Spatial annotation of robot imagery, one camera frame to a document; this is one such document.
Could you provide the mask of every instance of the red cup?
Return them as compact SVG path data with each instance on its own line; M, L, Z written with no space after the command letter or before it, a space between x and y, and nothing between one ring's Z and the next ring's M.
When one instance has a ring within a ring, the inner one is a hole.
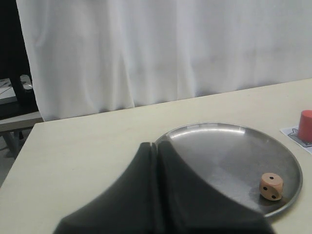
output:
M301 112L298 137L305 142L312 142L312 110Z

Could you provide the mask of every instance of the white curtain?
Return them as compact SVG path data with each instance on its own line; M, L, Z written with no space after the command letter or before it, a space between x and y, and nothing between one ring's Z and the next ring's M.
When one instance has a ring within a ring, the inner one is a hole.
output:
M45 120L312 76L311 0L17 0Z

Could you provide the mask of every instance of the table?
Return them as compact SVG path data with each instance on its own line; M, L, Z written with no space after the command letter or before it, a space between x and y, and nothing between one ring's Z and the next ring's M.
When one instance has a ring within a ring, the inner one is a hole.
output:
M43 119L38 111L0 120L0 136L3 136L14 158L17 157L20 149L19 131L32 128L40 122L43 122Z
M299 199L273 220L278 234L310 234L312 156L284 136L312 108L312 79L36 124L0 189L0 227L49 234L126 169L138 146L190 123L218 121L265 132L286 145L304 176Z

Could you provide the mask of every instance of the white paper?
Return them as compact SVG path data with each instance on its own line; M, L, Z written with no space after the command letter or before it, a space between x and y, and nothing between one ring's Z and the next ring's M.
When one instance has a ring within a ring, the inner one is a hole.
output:
M304 150L312 154L312 142L305 142L298 138L298 126L281 129L281 132L300 145Z

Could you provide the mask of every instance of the metal plate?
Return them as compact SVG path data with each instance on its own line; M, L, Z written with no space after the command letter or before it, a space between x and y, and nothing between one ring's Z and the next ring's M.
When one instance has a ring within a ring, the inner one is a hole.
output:
M161 138L172 143L184 161L205 181L238 203L273 216L292 205L302 187L293 154L274 138L243 126L199 123L174 129ZM283 198L268 201L259 192L263 173L284 180Z

